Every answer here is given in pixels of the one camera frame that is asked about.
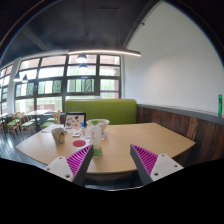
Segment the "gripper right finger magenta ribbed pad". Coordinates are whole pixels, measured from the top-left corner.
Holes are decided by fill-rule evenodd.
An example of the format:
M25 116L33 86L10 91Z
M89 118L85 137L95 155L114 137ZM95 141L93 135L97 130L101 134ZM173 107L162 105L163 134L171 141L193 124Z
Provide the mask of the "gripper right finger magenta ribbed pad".
M182 166L166 154L155 154L131 144L130 155L137 167L143 185L157 181L182 169Z

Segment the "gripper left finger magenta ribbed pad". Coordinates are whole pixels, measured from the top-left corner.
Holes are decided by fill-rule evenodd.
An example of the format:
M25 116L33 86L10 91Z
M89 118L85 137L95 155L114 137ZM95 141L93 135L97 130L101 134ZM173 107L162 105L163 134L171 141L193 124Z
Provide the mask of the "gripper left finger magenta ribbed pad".
M82 186L93 155L93 146L88 145L68 157L57 157L45 171Z

